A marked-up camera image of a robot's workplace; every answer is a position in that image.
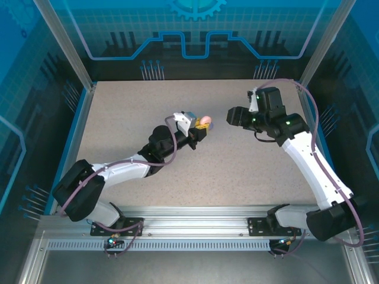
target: gear logo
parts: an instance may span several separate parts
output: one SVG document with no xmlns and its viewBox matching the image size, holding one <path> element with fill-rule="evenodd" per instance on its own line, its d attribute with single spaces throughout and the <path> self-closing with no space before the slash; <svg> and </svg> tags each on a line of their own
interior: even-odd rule
<svg viewBox="0 0 379 284">
<path fill-rule="evenodd" d="M 0 0 L 0 8 L 8 8 L 13 20 L 25 30 L 35 16 L 33 0 Z"/>
<path fill-rule="evenodd" d="M 213 17 L 215 11 L 221 11 L 221 5 L 225 5 L 226 0 L 167 0 L 167 4 L 179 17 L 197 21 L 199 18 L 205 20 L 207 16 Z"/>
</svg>

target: black mounting bracket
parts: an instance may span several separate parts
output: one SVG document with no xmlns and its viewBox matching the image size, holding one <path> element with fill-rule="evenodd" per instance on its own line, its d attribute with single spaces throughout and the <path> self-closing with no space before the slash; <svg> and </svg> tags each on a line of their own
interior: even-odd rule
<svg viewBox="0 0 379 284">
<path fill-rule="evenodd" d="M 265 217 L 248 218 L 248 229 L 250 237 L 296 237 L 301 235 L 301 230 L 297 228 L 277 227 L 272 232 L 270 225 Z"/>
<path fill-rule="evenodd" d="M 143 218 L 126 218 L 125 217 L 123 228 L 130 227 L 142 221 L 143 221 Z M 138 230 L 138 227 L 135 227 L 125 232 L 121 232 L 120 236 L 121 237 L 134 237 L 136 235 L 137 230 Z M 143 227 L 140 229 L 140 232 L 137 235 L 138 237 L 142 235 L 142 230 L 143 230 Z M 114 233 L 101 228 L 99 225 L 93 222 L 92 227 L 91 227 L 91 232 L 89 234 L 94 237 L 109 237 L 111 234 L 114 234 Z"/>
</svg>

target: speckled tabletop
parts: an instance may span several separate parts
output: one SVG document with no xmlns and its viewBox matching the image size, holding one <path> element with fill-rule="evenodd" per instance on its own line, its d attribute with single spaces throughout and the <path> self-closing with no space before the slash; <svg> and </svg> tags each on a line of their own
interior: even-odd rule
<svg viewBox="0 0 379 284">
<path fill-rule="evenodd" d="M 264 80 L 99 82 L 78 159 L 105 163 L 130 157 L 164 118 L 179 111 L 210 115 L 214 128 L 196 151 L 181 149 L 176 160 L 145 179 L 103 191 L 119 206 L 225 206 L 291 202 L 315 198 L 295 163 L 275 143 L 260 143 L 253 132 L 226 122 L 228 109 L 249 106 L 246 91 Z M 296 89 L 275 85 L 287 113 L 303 115 Z"/>
</svg>

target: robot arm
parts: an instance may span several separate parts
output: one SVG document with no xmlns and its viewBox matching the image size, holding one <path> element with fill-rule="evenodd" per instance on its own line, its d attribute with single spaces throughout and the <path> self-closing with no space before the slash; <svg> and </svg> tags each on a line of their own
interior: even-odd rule
<svg viewBox="0 0 379 284">
<path fill-rule="evenodd" d="M 178 129 L 175 133 L 177 150 L 186 145 L 195 150 L 197 143 L 207 135 L 210 121 L 200 121 L 191 112 L 175 113 L 174 120 Z M 165 163 L 165 158 L 173 153 L 171 130 L 166 125 L 160 125 L 153 130 L 149 142 L 128 159 L 104 164 L 77 161 L 53 189 L 53 196 L 63 206 L 85 179 L 97 173 L 75 195 L 65 213 L 72 221 L 87 218 L 107 227 L 123 228 L 121 211 L 113 204 L 99 201 L 102 190 L 130 179 L 154 175 L 168 164 Z"/>
<path fill-rule="evenodd" d="M 310 230 L 321 241 L 325 241 L 355 225 L 355 220 L 342 195 L 335 190 L 315 158 L 337 182 L 341 191 L 349 198 L 357 211 L 365 201 L 355 197 L 351 190 L 337 177 L 328 162 L 316 147 L 311 149 L 309 127 L 298 114 L 287 115 L 277 88 L 265 88 L 248 92 L 250 107 L 234 107 L 229 110 L 227 122 L 242 126 L 256 133 L 266 132 L 295 161 L 316 197 L 317 207 L 306 210 L 296 206 L 280 205 L 268 212 L 267 221 L 275 226 L 295 227 Z"/>
</svg>

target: blue wall panel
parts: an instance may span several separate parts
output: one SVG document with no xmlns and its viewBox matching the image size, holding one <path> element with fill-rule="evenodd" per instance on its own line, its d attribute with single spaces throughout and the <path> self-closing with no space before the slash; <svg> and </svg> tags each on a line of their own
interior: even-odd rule
<svg viewBox="0 0 379 284">
<path fill-rule="evenodd" d="M 0 36 L 0 283 L 17 283 L 83 86 L 31 0 L 0 1 Z"/>
<path fill-rule="evenodd" d="M 357 0 L 309 88 L 338 175 L 368 197 L 363 220 L 378 221 L 379 3 Z"/>
<path fill-rule="evenodd" d="M 52 4 L 93 80 L 155 80 L 159 69 L 165 79 L 297 79 L 339 2 Z"/>
</svg>

